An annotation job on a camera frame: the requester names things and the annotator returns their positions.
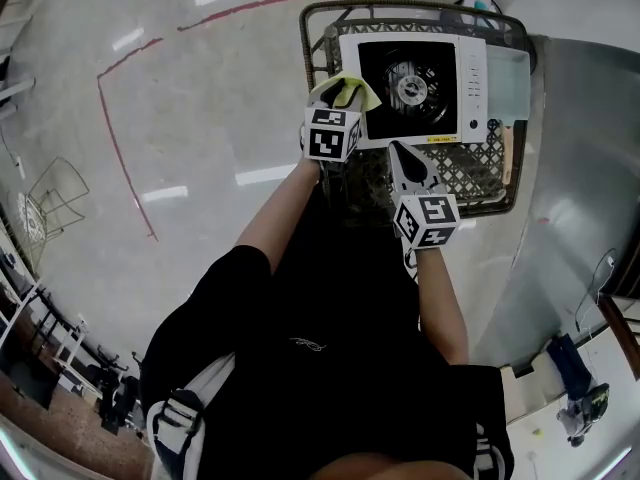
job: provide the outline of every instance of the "yellow sticker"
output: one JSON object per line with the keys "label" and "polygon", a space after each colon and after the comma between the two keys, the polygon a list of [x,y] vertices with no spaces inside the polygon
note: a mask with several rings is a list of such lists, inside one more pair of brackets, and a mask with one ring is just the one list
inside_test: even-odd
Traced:
{"label": "yellow sticker", "polygon": [[458,139],[455,137],[427,137],[427,144],[436,142],[458,142]]}

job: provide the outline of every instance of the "white tile floor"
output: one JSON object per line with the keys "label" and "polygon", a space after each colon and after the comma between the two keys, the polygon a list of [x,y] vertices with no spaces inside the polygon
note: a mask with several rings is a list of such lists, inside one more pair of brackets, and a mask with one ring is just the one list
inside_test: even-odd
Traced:
{"label": "white tile floor", "polygon": [[[253,1],[40,0],[16,44],[11,77],[29,74],[37,84],[1,123],[27,175],[22,181],[3,148],[2,202],[13,206],[56,155],[82,173],[91,194],[78,207],[87,218],[47,245],[39,273],[69,319],[86,318],[89,340],[123,358],[144,353],[157,325],[277,186],[239,186],[236,176],[300,154],[307,87],[297,20],[322,0],[273,3],[178,31]],[[163,41],[100,79],[149,226],[116,155],[96,77],[155,38]],[[467,223],[445,251],[472,345],[516,254],[536,162],[534,147],[513,212]],[[185,187],[176,189],[181,197],[145,202],[171,187]]]}

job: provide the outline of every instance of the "metal rack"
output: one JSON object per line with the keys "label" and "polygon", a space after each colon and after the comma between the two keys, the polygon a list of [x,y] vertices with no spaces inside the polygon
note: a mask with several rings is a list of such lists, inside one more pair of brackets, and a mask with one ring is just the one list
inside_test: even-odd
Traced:
{"label": "metal rack", "polygon": [[[321,33],[312,40],[310,20]],[[309,90],[342,69],[339,38],[369,32],[434,32],[479,37],[487,44],[530,51],[524,25],[514,18],[456,5],[411,0],[319,2],[300,13],[300,33]],[[436,164],[463,218],[505,213],[518,193],[526,123],[514,128],[513,175],[502,184],[503,147],[499,122],[487,123],[482,144],[418,146]],[[359,150],[347,164],[325,169],[323,189],[334,212],[347,226],[387,226],[393,203],[384,149]]]}

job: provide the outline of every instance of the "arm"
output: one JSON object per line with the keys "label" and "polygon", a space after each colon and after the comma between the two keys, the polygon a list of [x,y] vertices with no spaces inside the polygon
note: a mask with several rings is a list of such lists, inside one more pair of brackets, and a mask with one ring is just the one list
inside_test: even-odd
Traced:
{"label": "arm", "polygon": [[449,364],[469,363],[467,328],[440,249],[416,251],[420,322]]}
{"label": "arm", "polygon": [[319,177],[318,162],[300,159],[236,242],[236,245],[250,245],[262,251],[269,260],[272,274],[278,268]]}

